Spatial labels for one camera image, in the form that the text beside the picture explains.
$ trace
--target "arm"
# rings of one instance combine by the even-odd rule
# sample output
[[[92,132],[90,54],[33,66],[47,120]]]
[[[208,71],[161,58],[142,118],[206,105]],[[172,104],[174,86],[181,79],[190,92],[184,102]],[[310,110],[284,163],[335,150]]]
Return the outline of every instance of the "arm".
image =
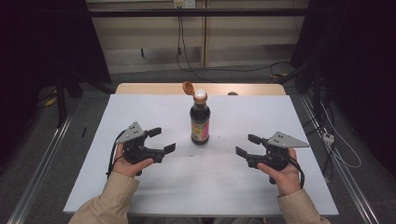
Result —
[[[289,154],[297,158],[293,148],[289,149]],[[330,223],[320,216],[308,194],[301,189],[299,173],[293,165],[289,164],[282,171],[276,171],[263,163],[259,163],[258,168],[276,181],[279,191],[277,201],[286,223]]]
[[[122,157],[123,145],[117,146],[113,172],[101,195],[84,203],[69,223],[128,223],[127,212],[139,181],[137,172],[150,166],[153,159],[131,164]]]

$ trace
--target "bottle label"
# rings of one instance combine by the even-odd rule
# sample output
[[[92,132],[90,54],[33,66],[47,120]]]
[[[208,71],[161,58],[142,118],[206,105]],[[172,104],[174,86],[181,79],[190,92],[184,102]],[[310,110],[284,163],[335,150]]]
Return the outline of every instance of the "bottle label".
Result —
[[[195,123],[191,121],[191,137],[196,141],[205,141],[209,137],[209,121]]]

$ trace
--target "hand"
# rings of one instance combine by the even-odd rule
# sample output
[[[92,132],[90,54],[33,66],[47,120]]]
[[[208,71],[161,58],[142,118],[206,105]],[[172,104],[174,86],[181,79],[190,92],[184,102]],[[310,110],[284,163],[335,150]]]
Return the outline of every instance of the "hand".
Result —
[[[123,144],[118,144],[116,156],[114,157],[113,171],[121,175],[127,175],[134,178],[137,172],[154,163],[153,159],[146,159],[137,164],[131,164],[122,157]]]
[[[297,160],[294,148],[289,148],[289,154],[292,158]],[[275,180],[279,196],[286,196],[301,189],[299,172],[297,168],[290,163],[281,171],[277,171],[264,163],[257,164],[257,167]]]

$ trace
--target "beige sleeve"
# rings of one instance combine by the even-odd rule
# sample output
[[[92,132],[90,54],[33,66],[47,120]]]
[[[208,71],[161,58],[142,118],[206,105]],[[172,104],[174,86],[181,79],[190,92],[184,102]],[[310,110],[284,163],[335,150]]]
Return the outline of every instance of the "beige sleeve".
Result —
[[[102,195],[84,203],[69,223],[128,223],[127,212],[139,181],[112,172]]]
[[[301,189],[290,195],[278,197],[277,202],[286,223],[329,224],[330,221],[321,217],[311,198]]]

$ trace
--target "dark liquid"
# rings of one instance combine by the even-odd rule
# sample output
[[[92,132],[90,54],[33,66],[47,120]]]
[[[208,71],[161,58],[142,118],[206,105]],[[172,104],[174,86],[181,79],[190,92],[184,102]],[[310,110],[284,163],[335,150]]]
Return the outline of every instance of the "dark liquid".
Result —
[[[191,123],[204,124],[209,122],[210,109],[206,104],[194,104],[190,110]],[[198,141],[191,135],[191,140],[196,145],[203,145],[209,140],[209,136],[204,141]]]

